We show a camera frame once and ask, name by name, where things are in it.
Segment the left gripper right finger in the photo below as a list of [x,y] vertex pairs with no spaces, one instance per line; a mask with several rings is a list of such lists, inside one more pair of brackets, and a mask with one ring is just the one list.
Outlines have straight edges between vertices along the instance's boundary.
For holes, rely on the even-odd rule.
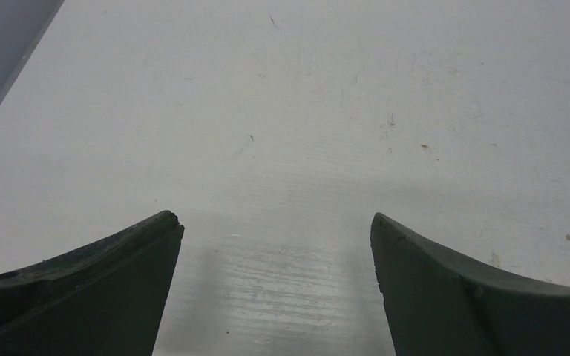
[[570,287],[495,268],[384,214],[370,229],[398,355],[570,355]]

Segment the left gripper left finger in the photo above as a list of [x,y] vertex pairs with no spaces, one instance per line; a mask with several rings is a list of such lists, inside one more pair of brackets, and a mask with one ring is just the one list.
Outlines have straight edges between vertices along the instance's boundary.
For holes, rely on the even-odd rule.
[[0,355],[151,355],[183,232],[161,211],[0,274]]

